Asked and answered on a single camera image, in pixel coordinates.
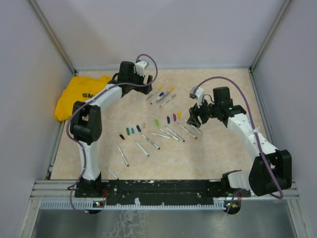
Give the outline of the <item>light green capped pen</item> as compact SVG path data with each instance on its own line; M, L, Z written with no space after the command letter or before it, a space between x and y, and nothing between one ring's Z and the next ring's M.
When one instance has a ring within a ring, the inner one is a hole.
M162 137L162 138L170 139L170 137L169 137L169 136L165 136L165 135L162 135L162 134L153 133L153 132L151 132L151 134L152 134L152 135L154 135L154 136L158 136L158 137Z

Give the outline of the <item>black capped pen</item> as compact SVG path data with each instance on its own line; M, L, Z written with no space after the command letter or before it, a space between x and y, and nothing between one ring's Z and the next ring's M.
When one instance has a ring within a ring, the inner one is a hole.
M119 179L118 176L110 168L107 168L107 170L115 179Z

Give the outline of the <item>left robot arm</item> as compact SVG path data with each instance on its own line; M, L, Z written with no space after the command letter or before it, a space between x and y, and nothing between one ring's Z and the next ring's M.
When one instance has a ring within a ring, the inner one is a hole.
M116 100L131 90L145 95L152 90L155 76L146 76L148 63L123 61L119 72L106 84L106 87L92 98L76 101L67 122L67 136L77 143L80 151L82 172L71 190L75 197L97 197L103 191L102 175L99 168L97 141L102 135L102 112Z

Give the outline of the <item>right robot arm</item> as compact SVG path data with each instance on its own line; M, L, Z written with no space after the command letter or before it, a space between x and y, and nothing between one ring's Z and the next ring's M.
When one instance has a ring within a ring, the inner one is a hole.
M200 87L193 87L190 91L190 98L197 102L189 109L187 124L200 127L208 119L218 119L240 139L253 161L250 171L224 173L222 192L233 196L239 189L244 189L263 196L289 189L292 186L291 154L276 148L252 127L243 107L233 104L228 87L214 88L211 103L204 96L205 91Z

